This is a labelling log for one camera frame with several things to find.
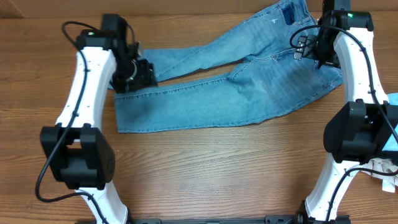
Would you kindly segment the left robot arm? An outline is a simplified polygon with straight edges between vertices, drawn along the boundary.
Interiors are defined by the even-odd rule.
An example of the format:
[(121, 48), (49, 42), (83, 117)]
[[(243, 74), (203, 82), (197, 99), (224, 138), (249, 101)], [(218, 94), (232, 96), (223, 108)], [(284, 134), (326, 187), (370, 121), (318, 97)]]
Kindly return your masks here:
[(157, 85), (154, 66), (142, 58), (132, 27), (118, 14), (104, 14), (100, 28), (83, 24), (72, 40), (76, 70), (67, 102), (53, 126), (40, 132), (43, 168), (82, 197), (96, 223), (132, 223), (113, 183), (114, 151), (101, 132), (106, 94)]

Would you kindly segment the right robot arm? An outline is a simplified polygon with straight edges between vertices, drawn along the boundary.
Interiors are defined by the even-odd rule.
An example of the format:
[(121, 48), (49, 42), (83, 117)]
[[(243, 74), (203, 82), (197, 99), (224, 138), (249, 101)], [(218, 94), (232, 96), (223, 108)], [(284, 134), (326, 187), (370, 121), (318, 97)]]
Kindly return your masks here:
[(337, 209), (359, 171), (385, 177), (397, 172), (367, 168), (372, 159), (397, 159), (386, 151), (390, 137), (397, 137), (397, 106), (385, 94), (374, 60), (373, 20), (368, 12), (352, 11), (349, 1), (324, 1), (316, 35), (301, 35), (290, 46), (294, 58), (310, 58), (320, 65), (341, 68), (345, 105), (326, 125), (323, 145), (327, 160), (315, 188), (303, 201), (291, 223), (350, 223)]

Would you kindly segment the blue denim jeans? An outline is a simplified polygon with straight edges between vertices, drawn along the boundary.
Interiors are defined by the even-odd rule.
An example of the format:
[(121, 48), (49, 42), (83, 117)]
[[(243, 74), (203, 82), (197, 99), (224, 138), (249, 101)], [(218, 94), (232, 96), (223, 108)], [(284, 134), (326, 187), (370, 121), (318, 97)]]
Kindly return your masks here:
[(279, 1), (209, 44), (147, 49), (155, 79), (234, 64), (222, 75), (145, 88), (114, 97), (120, 133), (243, 126), (289, 114), (342, 84), (341, 70), (294, 59), (294, 32), (315, 33), (304, 0)]

